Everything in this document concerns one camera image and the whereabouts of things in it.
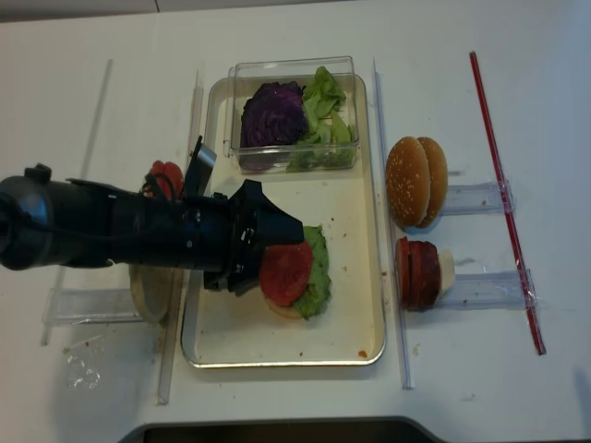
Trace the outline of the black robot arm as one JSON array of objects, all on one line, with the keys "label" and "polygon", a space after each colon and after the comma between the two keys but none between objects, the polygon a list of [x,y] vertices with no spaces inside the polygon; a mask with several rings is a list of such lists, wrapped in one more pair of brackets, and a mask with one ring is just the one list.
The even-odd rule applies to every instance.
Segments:
[{"label": "black robot arm", "polygon": [[125,263],[195,269],[205,288],[242,293],[259,277],[271,245],[297,245],[303,224],[246,180],[231,196],[195,184],[176,200],[114,186],[56,182],[37,165],[1,183],[1,264],[101,269]]}]

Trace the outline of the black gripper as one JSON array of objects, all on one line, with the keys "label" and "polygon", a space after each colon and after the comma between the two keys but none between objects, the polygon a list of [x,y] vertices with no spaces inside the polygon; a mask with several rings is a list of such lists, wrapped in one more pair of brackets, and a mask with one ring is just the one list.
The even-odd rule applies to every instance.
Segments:
[{"label": "black gripper", "polygon": [[262,183],[245,180],[230,197],[183,199],[177,267],[204,272],[204,286],[242,296],[259,286],[264,248],[304,242],[300,220],[268,202]]}]

